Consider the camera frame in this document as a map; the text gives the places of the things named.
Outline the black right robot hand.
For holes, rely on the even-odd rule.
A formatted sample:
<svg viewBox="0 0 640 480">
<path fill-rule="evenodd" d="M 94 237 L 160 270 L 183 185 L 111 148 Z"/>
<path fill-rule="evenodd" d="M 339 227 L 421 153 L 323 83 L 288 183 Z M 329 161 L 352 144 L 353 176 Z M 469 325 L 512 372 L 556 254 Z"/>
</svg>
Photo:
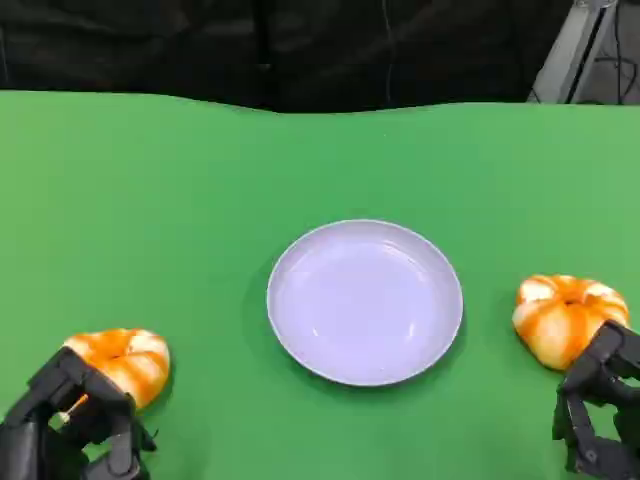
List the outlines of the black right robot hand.
<svg viewBox="0 0 640 480">
<path fill-rule="evenodd" d="M 606 321 L 557 389 L 552 438 L 565 442 L 566 469 L 598 479 L 639 477 L 639 335 Z M 595 433 L 586 405 L 612 405 L 617 440 Z"/>
</svg>

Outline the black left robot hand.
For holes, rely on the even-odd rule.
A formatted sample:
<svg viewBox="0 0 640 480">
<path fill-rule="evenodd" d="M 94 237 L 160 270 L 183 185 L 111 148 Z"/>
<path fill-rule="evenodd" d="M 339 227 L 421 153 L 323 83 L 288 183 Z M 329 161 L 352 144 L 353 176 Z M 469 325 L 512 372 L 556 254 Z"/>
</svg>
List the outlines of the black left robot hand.
<svg viewBox="0 0 640 480">
<path fill-rule="evenodd" d="M 131 395 L 68 347 L 1 422 L 3 479 L 149 479 L 141 453 L 155 450 Z"/>
</svg>

